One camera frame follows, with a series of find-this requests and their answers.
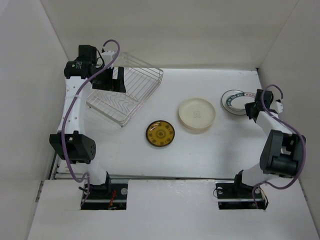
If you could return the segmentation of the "yellow patterned plate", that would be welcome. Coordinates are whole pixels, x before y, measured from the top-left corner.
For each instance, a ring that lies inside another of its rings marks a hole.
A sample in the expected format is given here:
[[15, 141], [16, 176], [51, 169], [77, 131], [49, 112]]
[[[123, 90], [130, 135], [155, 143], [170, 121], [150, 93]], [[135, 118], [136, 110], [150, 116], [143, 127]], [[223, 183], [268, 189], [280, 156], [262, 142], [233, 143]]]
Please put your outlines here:
[[147, 142], [156, 148], [164, 148], [170, 145], [176, 132], [171, 123], [165, 120], [156, 120], [151, 122], [145, 131]]

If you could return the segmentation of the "white plate dark lettered rim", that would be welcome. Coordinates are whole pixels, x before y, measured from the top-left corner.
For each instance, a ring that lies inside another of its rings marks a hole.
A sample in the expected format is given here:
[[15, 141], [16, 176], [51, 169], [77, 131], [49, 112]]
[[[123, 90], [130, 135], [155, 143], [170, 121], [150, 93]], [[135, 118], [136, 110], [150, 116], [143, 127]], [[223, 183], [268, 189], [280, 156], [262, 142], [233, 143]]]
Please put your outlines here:
[[241, 90], [229, 90], [222, 96], [222, 103], [225, 108], [235, 114], [245, 115], [245, 105], [255, 100], [256, 94]]

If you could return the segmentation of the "white plate black rim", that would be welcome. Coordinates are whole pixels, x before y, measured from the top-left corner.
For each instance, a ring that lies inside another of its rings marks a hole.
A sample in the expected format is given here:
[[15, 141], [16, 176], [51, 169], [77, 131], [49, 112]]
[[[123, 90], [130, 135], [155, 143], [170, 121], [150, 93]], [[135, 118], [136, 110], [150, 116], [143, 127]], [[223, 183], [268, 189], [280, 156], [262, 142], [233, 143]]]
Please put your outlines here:
[[245, 102], [247, 100], [246, 93], [241, 90], [226, 91], [220, 101], [223, 108], [230, 114], [236, 116], [245, 116]]

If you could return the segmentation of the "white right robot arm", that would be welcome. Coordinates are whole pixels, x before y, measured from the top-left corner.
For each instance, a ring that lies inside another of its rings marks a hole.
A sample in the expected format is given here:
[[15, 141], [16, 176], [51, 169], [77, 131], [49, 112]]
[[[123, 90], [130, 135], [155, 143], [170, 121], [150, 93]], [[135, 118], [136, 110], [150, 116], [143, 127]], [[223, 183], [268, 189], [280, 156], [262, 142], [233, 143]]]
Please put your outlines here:
[[241, 170], [232, 183], [237, 197], [254, 193], [262, 184], [275, 189], [287, 189], [295, 183], [306, 162], [306, 139], [293, 126], [279, 119], [283, 111], [281, 100], [275, 100], [267, 89], [258, 89], [253, 102], [245, 104], [246, 115], [266, 134], [267, 139], [253, 167]]

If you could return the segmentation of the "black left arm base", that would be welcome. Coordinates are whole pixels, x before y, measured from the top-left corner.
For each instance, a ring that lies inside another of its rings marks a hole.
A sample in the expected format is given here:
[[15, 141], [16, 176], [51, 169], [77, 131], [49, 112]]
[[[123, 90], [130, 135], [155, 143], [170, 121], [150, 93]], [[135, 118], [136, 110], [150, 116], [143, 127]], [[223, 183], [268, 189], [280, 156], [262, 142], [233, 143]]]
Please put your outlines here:
[[110, 184], [90, 185], [89, 195], [86, 198], [88, 185], [80, 187], [83, 191], [81, 210], [109, 210], [118, 211], [127, 209], [129, 182], [127, 179], [112, 179]]

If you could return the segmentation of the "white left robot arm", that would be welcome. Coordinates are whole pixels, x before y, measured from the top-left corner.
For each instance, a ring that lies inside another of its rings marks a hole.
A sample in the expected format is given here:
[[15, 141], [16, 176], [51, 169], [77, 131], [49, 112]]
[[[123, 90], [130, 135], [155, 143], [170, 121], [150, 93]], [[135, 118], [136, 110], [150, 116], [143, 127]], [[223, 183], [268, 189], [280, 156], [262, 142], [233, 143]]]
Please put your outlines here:
[[49, 143], [57, 156], [66, 163], [71, 177], [84, 183], [83, 193], [94, 192], [100, 198], [111, 195], [108, 174], [94, 160], [96, 143], [85, 133], [85, 111], [91, 90], [124, 93], [124, 69], [113, 77], [113, 64], [120, 50], [107, 53], [92, 45], [79, 45], [76, 59], [68, 61], [65, 77], [63, 113], [57, 132], [49, 136]]

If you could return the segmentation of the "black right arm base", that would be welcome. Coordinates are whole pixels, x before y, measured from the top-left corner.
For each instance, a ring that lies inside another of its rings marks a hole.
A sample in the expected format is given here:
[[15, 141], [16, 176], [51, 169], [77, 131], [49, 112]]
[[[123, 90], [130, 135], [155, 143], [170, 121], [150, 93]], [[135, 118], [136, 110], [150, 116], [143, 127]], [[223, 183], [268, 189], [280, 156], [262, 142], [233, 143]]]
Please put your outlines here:
[[219, 210], [266, 210], [268, 197], [260, 190], [252, 195], [252, 187], [235, 189], [233, 182], [215, 184], [213, 196], [217, 198]]

